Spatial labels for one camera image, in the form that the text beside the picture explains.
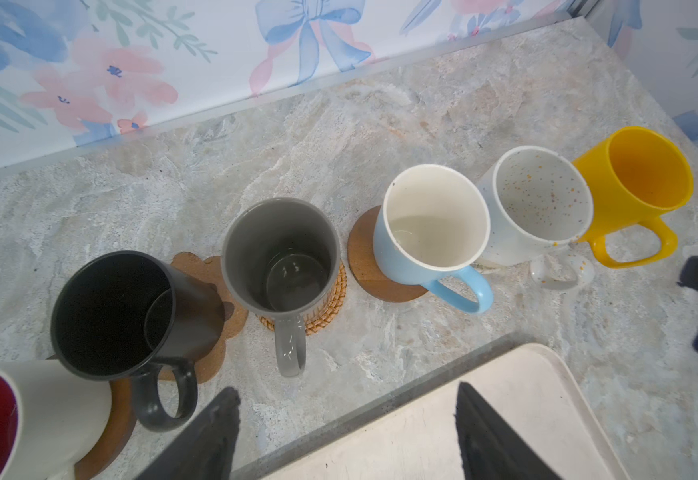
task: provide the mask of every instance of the mug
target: mug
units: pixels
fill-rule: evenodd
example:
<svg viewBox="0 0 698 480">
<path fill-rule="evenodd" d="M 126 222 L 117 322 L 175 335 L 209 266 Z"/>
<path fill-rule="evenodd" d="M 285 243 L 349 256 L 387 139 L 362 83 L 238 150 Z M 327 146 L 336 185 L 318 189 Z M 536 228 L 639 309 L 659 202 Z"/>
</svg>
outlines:
<svg viewBox="0 0 698 480">
<path fill-rule="evenodd" d="M 341 266 L 336 229 L 308 202 L 272 198 L 235 219 L 221 252 L 229 291 L 272 321 L 277 368 L 297 376 L 306 364 L 305 323 L 325 309 Z"/>
<path fill-rule="evenodd" d="M 373 231 L 378 268 L 403 285 L 421 285 L 466 313 L 493 304 L 490 285 L 471 264 L 484 250 L 490 216 L 474 184 L 452 168 L 417 165 L 392 181 Z M 477 302 L 439 282 L 454 276 Z"/>
<path fill-rule="evenodd" d="M 214 285 L 147 254 L 121 251 L 96 258 L 66 282 L 51 316 L 50 339 L 61 363 L 77 376 L 129 376 L 139 422 L 167 432 L 194 413 L 194 362 L 210 353 L 223 325 Z M 172 369 L 178 385 L 175 417 L 157 393 L 163 366 Z"/>
<path fill-rule="evenodd" d="M 589 242 L 594 258 L 608 268 L 652 264 L 677 249 L 677 235 L 661 215 L 685 205 L 693 194 L 688 161 L 663 135 L 642 127 L 618 130 L 573 162 L 594 198 L 594 220 L 578 240 Z M 604 236 L 639 224 L 661 240 L 647 258 L 618 262 L 608 255 Z"/>
<path fill-rule="evenodd" d="M 111 408 L 109 383 L 80 379 L 57 360 L 0 363 L 0 480 L 73 480 Z"/>
<path fill-rule="evenodd" d="M 594 278 L 594 268 L 568 248 L 592 223 L 594 202 L 584 177 L 565 158 L 541 147 L 507 151 L 477 182 L 490 212 L 490 240 L 477 259 L 484 266 L 531 260 L 531 278 L 542 288 L 567 290 Z M 546 272 L 552 254 L 576 273 L 570 281 Z"/>
</svg>

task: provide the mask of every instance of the gray mug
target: gray mug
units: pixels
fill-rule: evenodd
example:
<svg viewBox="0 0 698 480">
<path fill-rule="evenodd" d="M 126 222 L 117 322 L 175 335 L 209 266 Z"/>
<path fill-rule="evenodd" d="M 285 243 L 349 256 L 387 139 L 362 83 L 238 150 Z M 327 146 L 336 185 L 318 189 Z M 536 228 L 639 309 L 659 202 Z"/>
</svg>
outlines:
<svg viewBox="0 0 698 480">
<path fill-rule="evenodd" d="M 297 198 L 264 200 L 229 227 L 221 250 L 226 285 L 245 308 L 274 323 L 283 376 L 304 370 L 305 323 L 329 301 L 340 254 L 325 214 Z"/>
</svg>

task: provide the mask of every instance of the round wooden coaster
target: round wooden coaster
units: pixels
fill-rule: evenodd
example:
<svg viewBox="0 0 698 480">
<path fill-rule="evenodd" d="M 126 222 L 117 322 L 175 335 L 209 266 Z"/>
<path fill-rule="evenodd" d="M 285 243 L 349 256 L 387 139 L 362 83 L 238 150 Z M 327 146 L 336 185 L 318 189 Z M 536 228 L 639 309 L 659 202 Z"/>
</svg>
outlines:
<svg viewBox="0 0 698 480">
<path fill-rule="evenodd" d="M 392 282 L 381 272 L 373 255 L 373 230 L 376 228 L 376 218 L 381 206 L 374 206 L 365 212 L 349 233 L 347 258 L 357 283 L 371 295 L 384 302 L 410 302 L 426 293 L 428 290 L 421 285 L 403 285 Z"/>
<path fill-rule="evenodd" d="M 101 473 L 123 451 L 133 427 L 136 414 L 130 408 L 130 379 L 110 382 L 112 410 L 104 432 L 90 452 L 74 464 L 75 480 L 90 480 Z"/>
<path fill-rule="evenodd" d="M 336 278 L 336 283 L 333 285 L 333 290 L 330 293 L 330 299 L 325 305 L 325 310 L 319 316 L 316 316 L 313 320 L 309 320 L 306 323 L 306 334 L 311 335 L 312 333 L 317 333 L 324 329 L 328 323 L 332 322 L 338 311 L 344 305 L 344 297 L 347 294 L 347 272 L 344 269 L 344 262 L 341 262 L 341 267 L 338 270 L 338 278 Z M 275 331 L 275 324 L 271 322 L 268 318 L 259 316 L 258 319 L 261 323 L 271 330 Z"/>
<path fill-rule="evenodd" d="M 226 355 L 226 341 L 242 331 L 248 319 L 248 310 L 235 300 L 229 288 L 226 287 L 224 276 L 221 274 L 220 256 L 211 256 L 202 260 L 190 252 L 181 252 L 173 257 L 171 265 L 187 275 L 194 276 L 197 280 L 215 285 L 224 305 L 224 330 L 221 332 L 221 338 L 208 355 L 195 363 L 197 382 L 205 383 L 221 369 Z M 175 381 L 173 372 L 165 368 L 160 372 L 160 379 Z"/>
</svg>

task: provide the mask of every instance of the light blue mug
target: light blue mug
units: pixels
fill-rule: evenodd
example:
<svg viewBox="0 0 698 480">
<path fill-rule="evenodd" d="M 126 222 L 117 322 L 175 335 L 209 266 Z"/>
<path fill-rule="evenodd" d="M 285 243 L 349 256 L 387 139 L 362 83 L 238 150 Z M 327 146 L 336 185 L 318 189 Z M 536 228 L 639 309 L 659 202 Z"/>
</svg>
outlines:
<svg viewBox="0 0 698 480">
<path fill-rule="evenodd" d="M 384 275 L 421 285 L 467 313 L 493 304 L 490 285 L 470 264 L 490 234 L 488 207 L 477 187 L 442 165 L 417 165 L 397 175 L 383 198 L 373 232 L 373 254 Z M 474 292 L 472 301 L 440 283 L 454 276 Z"/>
</svg>

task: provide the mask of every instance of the wall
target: wall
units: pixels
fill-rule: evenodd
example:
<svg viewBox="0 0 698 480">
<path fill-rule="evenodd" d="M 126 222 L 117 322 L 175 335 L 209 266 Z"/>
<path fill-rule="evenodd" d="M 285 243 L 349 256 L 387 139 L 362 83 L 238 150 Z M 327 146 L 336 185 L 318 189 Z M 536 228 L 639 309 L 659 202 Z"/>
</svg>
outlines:
<svg viewBox="0 0 698 480">
<path fill-rule="evenodd" d="M 571 2 L 0 0 L 0 168 Z"/>
<path fill-rule="evenodd" d="M 587 19 L 698 146 L 698 0 L 601 0 Z"/>
</svg>

